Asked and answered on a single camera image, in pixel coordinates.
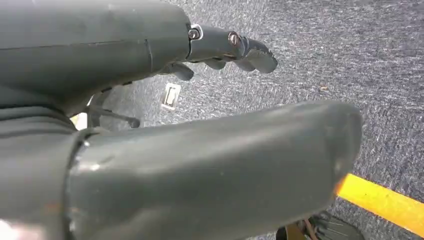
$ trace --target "yellow stripe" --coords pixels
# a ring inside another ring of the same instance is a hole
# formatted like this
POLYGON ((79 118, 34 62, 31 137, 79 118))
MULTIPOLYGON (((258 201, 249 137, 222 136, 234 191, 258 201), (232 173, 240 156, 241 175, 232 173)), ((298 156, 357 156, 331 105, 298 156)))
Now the yellow stripe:
POLYGON ((352 174, 338 196, 424 238, 424 203, 352 174))

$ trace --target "cable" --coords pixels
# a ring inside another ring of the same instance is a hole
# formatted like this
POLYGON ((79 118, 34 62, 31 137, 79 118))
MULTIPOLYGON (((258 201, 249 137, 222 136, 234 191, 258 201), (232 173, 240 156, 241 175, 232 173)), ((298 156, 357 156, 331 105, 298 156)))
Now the cable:
POLYGON ((319 239, 317 238, 317 236, 315 235, 314 228, 312 227, 312 225, 311 225, 311 223, 309 222, 309 220, 308 220, 308 219, 304 219, 303 221, 304 221, 304 222, 305 222, 305 224, 306 224, 306 229, 307 229, 307 232, 309 233, 310 238, 311 238, 312 240, 319 240, 319 239))

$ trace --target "gray cylinder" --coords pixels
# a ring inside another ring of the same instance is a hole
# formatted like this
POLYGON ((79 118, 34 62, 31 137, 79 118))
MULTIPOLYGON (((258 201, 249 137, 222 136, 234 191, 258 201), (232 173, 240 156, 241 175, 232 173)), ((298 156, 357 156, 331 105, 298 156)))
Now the gray cylinder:
POLYGON ((151 0, 0 0, 0 108, 73 113, 189 54, 190 20, 151 0))
POLYGON ((362 118, 319 101, 86 140, 69 174, 77 240, 231 240, 325 209, 362 118))

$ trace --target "robotic arm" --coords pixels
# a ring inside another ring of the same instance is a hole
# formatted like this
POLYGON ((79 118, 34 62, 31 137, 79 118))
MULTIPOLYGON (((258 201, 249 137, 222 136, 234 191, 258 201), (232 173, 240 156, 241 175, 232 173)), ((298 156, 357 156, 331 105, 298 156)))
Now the robotic arm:
POLYGON ((74 113, 104 89, 156 74, 189 80, 184 62, 272 72, 262 43, 191 24, 151 0, 1 0, 0 108, 53 106, 74 113))
POLYGON ((2 239, 261 234, 325 209, 359 151, 359 110, 334 101, 78 132, 67 114, 103 89, 189 80, 184 62, 270 73, 277 61, 259 41, 158 1, 0 3, 0 227, 13 234, 2 239))

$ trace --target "metal bolt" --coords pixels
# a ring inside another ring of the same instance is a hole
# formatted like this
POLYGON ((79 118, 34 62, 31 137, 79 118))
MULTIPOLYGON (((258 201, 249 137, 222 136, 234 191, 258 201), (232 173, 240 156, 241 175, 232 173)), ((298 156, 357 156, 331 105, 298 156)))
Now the metal bolt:
POLYGON ((188 30, 188 38, 191 40, 195 40, 200 38, 200 32, 196 28, 192 28, 188 30))
POLYGON ((232 31, 228 35, 228 41, 230 44, 237 47, 240 44, 240 37, 236 32, 232 31))

